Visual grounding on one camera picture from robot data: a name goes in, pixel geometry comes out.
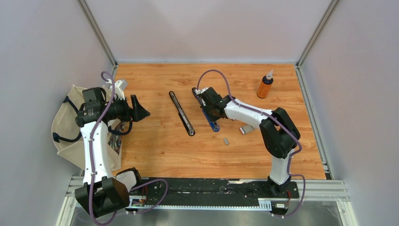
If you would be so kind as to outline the blue stapler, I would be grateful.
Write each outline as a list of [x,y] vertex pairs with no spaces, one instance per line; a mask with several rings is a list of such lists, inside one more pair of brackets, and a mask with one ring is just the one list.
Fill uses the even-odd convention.
[[198,97],[198,95],[197,95],[197,93],[196,93],[196,90],[197,90],[196,88],[192,88],[192,93],[193,93],[194,97],[197,99],[198,103],[200,104],[200,108],[201,108],[201,110],[202,110],[202,112],[203,112],[203,114],[204,114],[206,120],[208,121],[208,123],[209,123],[211,129],[212,129],[214,132],[219,132],[219,130],[220,130],[219,125],[218,125],[216,122],[212,122],[212,121],[209,119],[209,117],[208,117],[206,111],[202,108],[202,107],[203,107],[203,104],[202,104],[202,101],[200,100],[200,98]]

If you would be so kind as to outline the black stapler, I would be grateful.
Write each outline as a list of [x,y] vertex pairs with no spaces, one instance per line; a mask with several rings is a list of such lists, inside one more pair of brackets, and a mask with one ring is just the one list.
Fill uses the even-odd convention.
[[191,137],[194,136],[195,135],[195,130],[194,130],[193,126],[191,125],[190,121],[188,120],[188,118],[187,118],[185,112],[183,111],[180,103],[178,102],[175,93],[173,91],[170,91],[169,92],[169,96],[170,96],[172,102],[175,104],[175,106],[176,106],[176,108],[178,110],[178,115],[179,115],[179,117],[180,117],[180,119],[181,119],[181,121],[182,121],[182,123],[183,123],[183,125],[184,125],[184,127],[186,129],[186,131],[187,131],[187,134],[189,136],[191,136]]

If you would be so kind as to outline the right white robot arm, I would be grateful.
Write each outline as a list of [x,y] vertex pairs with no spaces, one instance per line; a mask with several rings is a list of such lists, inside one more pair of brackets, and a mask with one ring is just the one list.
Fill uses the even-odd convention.
[[266,150],[272,155],[268,190],[272,196],[281,197],[291,179],[288,172],[290,155],[301,136],[286,110],[279,107],[273,111],[247,105],[229,95],[222,97],[212,87],[193,88],[192,91],[210,122],[215,123],[221,118],[239,120],[260,130]]

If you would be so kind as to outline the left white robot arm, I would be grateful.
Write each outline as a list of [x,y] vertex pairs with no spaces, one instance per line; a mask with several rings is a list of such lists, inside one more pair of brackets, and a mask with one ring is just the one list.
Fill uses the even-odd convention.
[[144,183],[135,168],[122,171],[114,177],[108,163],[108,122],[118,119],[121,122],[139,122],[150,116],[131,95],[132,106],[126,99],[112,98],[106,101],[105,90],[100,87],[82,92],[84,103],[78,111],[76,123],[80,127],[85,151],[85,175],[83,186],[75,190],[78,203],[93,218],[126,208],[129,192],[139,195]]

